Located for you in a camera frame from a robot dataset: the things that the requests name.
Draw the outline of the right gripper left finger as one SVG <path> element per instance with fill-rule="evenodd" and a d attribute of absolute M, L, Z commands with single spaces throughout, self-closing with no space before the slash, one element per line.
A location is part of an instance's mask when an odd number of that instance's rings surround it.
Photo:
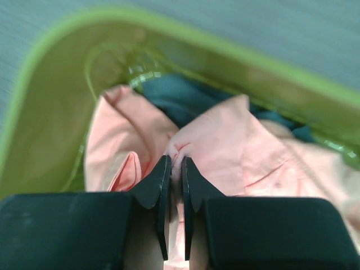
<path fill-rule="evenodd" d="M 2 269 L 162 269 L 170 158 L 125 192 L 17 194 L 1 202 Z"/>

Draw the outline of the salmon pink t shirt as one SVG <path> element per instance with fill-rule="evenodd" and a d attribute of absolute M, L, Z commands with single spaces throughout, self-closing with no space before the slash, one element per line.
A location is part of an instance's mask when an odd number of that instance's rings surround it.
<path fill-rule="evenodd" d="M 289 128 L 258 120 L 245 95 L 229 98 L 183 128 L 133 89 L 103 93 L 85 150 L 87 191 L 127 191 L 161 156 L 172 160 L 174 196 L 180 196 L 181 161 L 227 196 L 321 197 L 341 212 L 359 244 L 359 171 L 338 152 L 297 140 Z"/>

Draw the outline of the olive green plastic bin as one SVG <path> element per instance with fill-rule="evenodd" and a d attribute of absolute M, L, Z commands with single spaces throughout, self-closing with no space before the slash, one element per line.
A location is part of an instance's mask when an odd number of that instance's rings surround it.
<path fill-rule="evenodd" d="M 158 13 L 110 7 L 58 24 L 24 62 L 1 137 L 1 197 L 81 190 L 98 95 L 172 72 L 308 124 L 359 167 L 359 92 Z"/>

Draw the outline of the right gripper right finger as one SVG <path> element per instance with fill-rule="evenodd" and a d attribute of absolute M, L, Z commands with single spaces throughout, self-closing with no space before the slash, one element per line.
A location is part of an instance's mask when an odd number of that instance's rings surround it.
<path fill-rule="evenodd" d="M 181 177 L 191 269 L 359 268 L 345 223 L 327 200 L 226 196 L 189 157 Z"/>

